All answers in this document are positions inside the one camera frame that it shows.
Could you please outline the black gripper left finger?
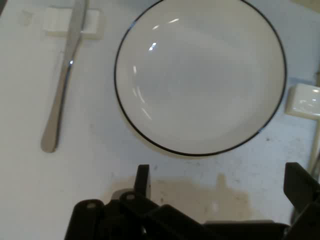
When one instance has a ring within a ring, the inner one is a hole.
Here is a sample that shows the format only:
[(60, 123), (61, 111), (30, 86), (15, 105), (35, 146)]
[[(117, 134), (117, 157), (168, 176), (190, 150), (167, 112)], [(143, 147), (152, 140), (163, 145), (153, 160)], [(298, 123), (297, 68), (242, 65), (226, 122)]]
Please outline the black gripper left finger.
[(104, 204), (97, 199), (75, 205), (67, 240), (201, 240), (205, 228), (169, 205), (149, 199), (150, 167), (139, 165), (132, 190)]

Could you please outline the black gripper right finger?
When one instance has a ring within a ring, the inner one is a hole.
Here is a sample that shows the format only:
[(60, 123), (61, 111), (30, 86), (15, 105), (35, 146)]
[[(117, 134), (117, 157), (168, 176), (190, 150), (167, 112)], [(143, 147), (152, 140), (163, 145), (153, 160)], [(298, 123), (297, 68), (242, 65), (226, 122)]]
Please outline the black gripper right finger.
[(283, 191), (294, 207), (295, 220), (285, 240), (320, 238), (320, 184), (297, 162), (285, 164)]

